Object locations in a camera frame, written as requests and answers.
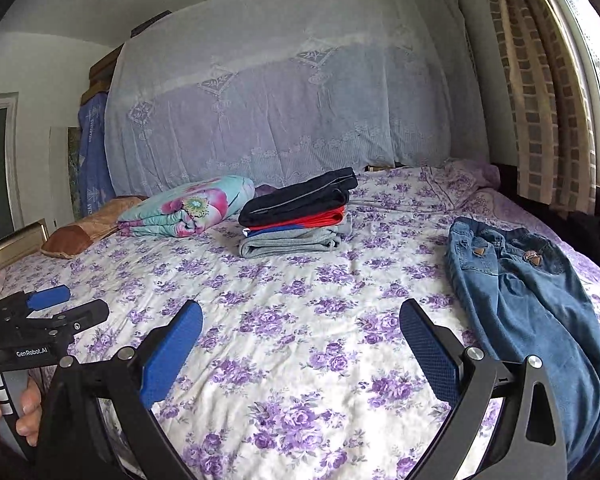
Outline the navy blue sweatpants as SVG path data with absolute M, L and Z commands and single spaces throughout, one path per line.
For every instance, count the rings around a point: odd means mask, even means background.
M 245 228 L 272 226 L 346 206 L 358 186 L 351 167 L 327 171 L 310 180 L 285 186 L 250 200 L 238 216 Z

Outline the brown orange pillow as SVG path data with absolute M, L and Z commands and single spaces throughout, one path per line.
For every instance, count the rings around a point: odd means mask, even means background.
M 144 199 L 144 196 L 113 198 L 94 214 L 88 214 L 53 232 L 42 244 L 40 252 L 59 259 L 72 259 L 82 254 L 96 242 L 116 232 L 118 218 Z

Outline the blue patterned hanging cloth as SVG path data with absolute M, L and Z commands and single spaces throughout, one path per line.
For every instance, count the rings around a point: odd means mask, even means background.
M 105 151 L 106 103 L 106 93 L 99 92 L 79 109 L 78 189 L 83 217 L 94 214 L 114 198 Z

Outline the blue denim jeans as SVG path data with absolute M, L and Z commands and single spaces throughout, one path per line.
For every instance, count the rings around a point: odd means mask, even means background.
M 472 331 L 501 361 L 544 363 L 564 430 L 568 470 L 600 476 L 600 322 L 562 250 L 526 229 L 469 218 L 449 230 L 446 268 Z

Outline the folded floral turquoise quilt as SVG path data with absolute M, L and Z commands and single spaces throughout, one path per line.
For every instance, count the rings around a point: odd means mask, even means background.
M 191 237 L 238 214 L 253 197 L 246 177 L 185 183 L 120 214 L 118 229 L 125 236 Z

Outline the purple floral bed sheet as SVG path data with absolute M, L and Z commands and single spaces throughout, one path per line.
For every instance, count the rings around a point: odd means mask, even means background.
M 332 252 L 248 260 L 233 220 L 191 238 L 113 235 L 70 260 L 21 259 L 0 271 L 0 297 L 65 285 L 72 304 L 106 301 L 108 320 L 76 338 L 83 362 L 196 300 L 201 337 L 152 410 L 201 479 L 402 479 L 449 411 L 402 337 L 402 302 L 470 344 L 444 268 L 453 220 L 550 236 L 499 183 L 461 160 L 360 174 L 351 237 Z

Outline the folded grey garment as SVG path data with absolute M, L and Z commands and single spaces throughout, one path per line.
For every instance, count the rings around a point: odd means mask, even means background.
M 276 226 L 246 235 L 239 243 L 238 256 L 252 259 L 294 252 L 332 252 L 350 238 L 351 233 L 352 223 L 348 212 L 332 226 Z

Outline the folded red blue garment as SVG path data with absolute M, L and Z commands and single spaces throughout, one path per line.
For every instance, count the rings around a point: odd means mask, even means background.
M 245 237 L 255 236 L 266 232 L 277 232 L 296 229 L 316 229 L 325 226 L 336 226 L 346 215 L 346 207 L 341 206 L 331 210 L 310 214 L 309 216 L 299 217 L 283 222 L 268 224 L 267 226 L 256 226 L 255 228 L 243 228 L 242 234 Z

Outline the beige checked curtain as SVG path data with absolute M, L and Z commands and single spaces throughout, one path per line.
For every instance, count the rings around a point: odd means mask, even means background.
M 489 0 L 516 133 L 518 194 L 592 214 L 596 149 L 584 75 L 550 0 Z

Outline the window with white frame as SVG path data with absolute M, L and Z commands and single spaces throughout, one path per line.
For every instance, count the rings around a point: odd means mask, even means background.
M 0 94 L 0 239 L 23 227 L 16 168 L 17 93 Z

